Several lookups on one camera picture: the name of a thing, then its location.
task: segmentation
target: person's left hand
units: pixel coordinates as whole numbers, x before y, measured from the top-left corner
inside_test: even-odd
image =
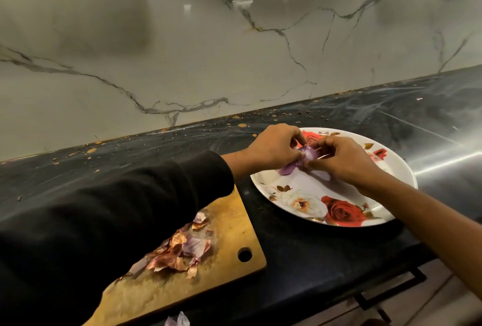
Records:
[[[247,156],[256,161],[257,171],[281,169],[303,157],[293,148],[297,143],[306,145],[305,136],[298,127],[280,123],[270,125],[246,149]]]

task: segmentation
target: black countertop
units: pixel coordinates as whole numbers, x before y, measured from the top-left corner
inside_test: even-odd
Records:
[[[481,113],[482,66],[477,66],[242,113],[239,119],[221,117],[60,150],[0,165],[0,216],[137,166],[206,149],[236,151],[269,124],[286,122],[351,131],[390,147],[415,171],[421,190],[480,220]],[[98,149],[85,155],[90,147]],[[434,258],[396,220],[370,228],[323,226],[272,205],[249,178],[237,185],[268,267],[167,312],[182,310],[195,326],[265,317],[270,324],[292,324]],[[136,323],[163,324],[165,316]]]

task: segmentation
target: black jacket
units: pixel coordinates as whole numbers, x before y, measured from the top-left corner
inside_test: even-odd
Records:
[[[130,171],[0,221],[0,323],[81,325],[103,290],[234,187],[205,152]]]

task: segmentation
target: floral plate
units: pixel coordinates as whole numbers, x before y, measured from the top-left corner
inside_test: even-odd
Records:
[[[353,138],[380,168],[417,188],[417,181],[407,163],[382,144],[341,130],[300,129],[308,143],[326,135]],[[305,172],[296,168],[292,174],[281,176],[275,170],[268,170],[251,175],[251,179],[262,195],[275,205],[313,222],[342,227],[366,227],[394,219],[381,204],[324,171]]]

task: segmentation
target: wooden cutting board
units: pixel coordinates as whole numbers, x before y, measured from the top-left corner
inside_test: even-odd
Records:
[[[142,272],[112,283],[85,326],[115,326],[154,311],[167,309],[185,299],[266,267],[266,258],[244,208],[238,189],[203,209],[211,221],[213,242],[204,255],[195,278],[166,269]],[[249,249],[252,258],[241,262],[240,251]]]

